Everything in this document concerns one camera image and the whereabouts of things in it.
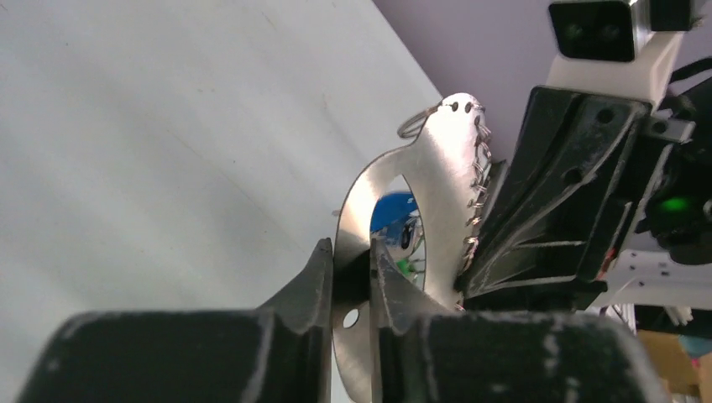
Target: circular opening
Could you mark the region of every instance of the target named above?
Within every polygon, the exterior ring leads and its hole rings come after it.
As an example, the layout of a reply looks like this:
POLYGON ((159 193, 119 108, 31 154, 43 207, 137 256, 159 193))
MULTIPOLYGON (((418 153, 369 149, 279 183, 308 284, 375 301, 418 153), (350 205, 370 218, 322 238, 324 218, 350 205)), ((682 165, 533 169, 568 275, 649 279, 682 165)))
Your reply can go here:
POLYGON ((652 124, 652 131, 658 134, 663 134, 668 130, 668 124, 665 122, 655 122, 652 124))
POLYGON ((579 168, 572 168, 563 174, 563 183, 567 186, 576 185, 584 180, 584 174, 579 168))
POLYGON ((343 328, 349 329, 359 321, 359 310, 352 309, 343 317, 343 328))
POLYGON ((596 115, 596 120, 600 123, 606 124, 613 120, 613 111, 610 109, 601 109, 598 115, 596 115))

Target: metal cutout piece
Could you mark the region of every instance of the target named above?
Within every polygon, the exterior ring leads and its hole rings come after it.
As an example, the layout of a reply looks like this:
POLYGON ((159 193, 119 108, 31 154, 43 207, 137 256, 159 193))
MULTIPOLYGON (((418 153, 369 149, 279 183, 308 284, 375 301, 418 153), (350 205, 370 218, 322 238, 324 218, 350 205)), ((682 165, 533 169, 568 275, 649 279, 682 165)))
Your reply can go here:
POLYGON ((357 403, 371 401, 373 371, 368 291, 355 290, 368 284, 369 273, 354 262, 370 248, 371 213, 389 184, 403 175, 416 198, 426 239, 424 291, 449 310, 456 310, 460 298, 454 281, 469 265, 478 244, 473 233, 483 211, 491 166, 484 108, 475 97, 459 93, 416 116, 411 119, 416 123, 409 121, 406 126, 422 122, 418 133, 412 128, 399 130, 402 138, 415 140, 382 154, 361 172, 339 217, 335 287, 352 292, 334 293, 333 343, 344 386, 357 403), (359 311, 359 318, 345 328, 343 320, 353 310, 359 311))

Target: metal spring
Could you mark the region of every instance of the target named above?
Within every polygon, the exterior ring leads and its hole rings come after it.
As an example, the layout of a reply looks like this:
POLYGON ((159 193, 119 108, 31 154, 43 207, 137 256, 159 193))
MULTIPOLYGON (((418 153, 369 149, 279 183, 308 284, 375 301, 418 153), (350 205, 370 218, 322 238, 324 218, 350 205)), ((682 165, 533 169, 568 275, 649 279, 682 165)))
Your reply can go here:
POLYGON ((406 120, 396 131, 398 133, 398 137, 401 139, 412 139, 420 134, 427 117, 434 114, 439 106, 440 105, 438 104, 434 107, 429 107, 428 109, 419 112, 413 115, 410 119, 406 120))
MULTIPOLYGON (((476 106, 476 108, 484 112, 484 107, 481 105, 476 106)), ((490 152, 490 147, 488 146, 492 132, 483 123, 481 123, 480 120, 480 116, 474 120, 474 124, 477 128, 477 139, 474 144, 474 161, 472 163, 474 178, 472 182, 470 182, 470 187, 473 192, 477 194, 477 196, 470 199, 467 205, 468 208, 473 209, 472 217, 465 223, 468 227, 474 227, 482 223, 484 204, 487 202, 487 186, 490 182, 490 178, 485 174, 485 171, 489 167, 492 160, 492 153, 490 152), (484 156, 484 161, 480 160, 480 154, 484 156)), ((462 274, 462 272, 469 267, 470 263, 472 263, 474 252, 479 246, 479 237, 476 235, 466 237, 464 243, 467 245, 467 248, 465 249, 463 256, 464 265, 460 270, 460 274, 462 274)))

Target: cardboard box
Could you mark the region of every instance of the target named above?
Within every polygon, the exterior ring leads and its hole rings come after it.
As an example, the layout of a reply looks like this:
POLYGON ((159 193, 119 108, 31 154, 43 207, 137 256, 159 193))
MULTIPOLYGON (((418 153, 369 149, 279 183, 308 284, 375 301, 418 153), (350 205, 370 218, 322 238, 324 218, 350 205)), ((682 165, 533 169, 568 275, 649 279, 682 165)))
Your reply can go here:
MULTIPOLYGON (((665 380, 670 393, 700 396, 700 373, 680 344, 678 335, 640 331, 638 338, 645 346, 658 375, 665 380)), ((706 370, 710 371, 710 368, 712 359, 706 370)))

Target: depth camera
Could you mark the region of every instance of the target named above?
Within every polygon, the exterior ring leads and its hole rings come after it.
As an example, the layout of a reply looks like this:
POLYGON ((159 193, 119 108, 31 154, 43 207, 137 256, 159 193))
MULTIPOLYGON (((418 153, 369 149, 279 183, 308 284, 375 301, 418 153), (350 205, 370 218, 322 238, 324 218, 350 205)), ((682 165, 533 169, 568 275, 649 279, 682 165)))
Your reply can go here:
POLYGON ((560 0, 549 5, 559 52, 631 62, 652 36, 649 0, 560 0))

